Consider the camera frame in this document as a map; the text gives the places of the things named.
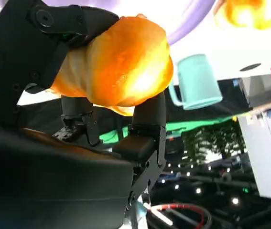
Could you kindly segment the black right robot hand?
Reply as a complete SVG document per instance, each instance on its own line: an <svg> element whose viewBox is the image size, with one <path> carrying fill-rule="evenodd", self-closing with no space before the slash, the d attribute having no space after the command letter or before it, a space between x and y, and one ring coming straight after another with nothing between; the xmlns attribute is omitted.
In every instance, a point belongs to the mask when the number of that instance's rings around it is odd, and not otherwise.
<svg viewBox="0 0 271 229"><path fill-rule="evenodd" d="M113 152L63 141L77 130L98 140L91 105L64 98L71 131L25 129L23 91L50 88L70 48L118 20L102 9L10 0L0 12L0 229L117 229L166 161L163 93L136 106L129 135Z"/></svg>

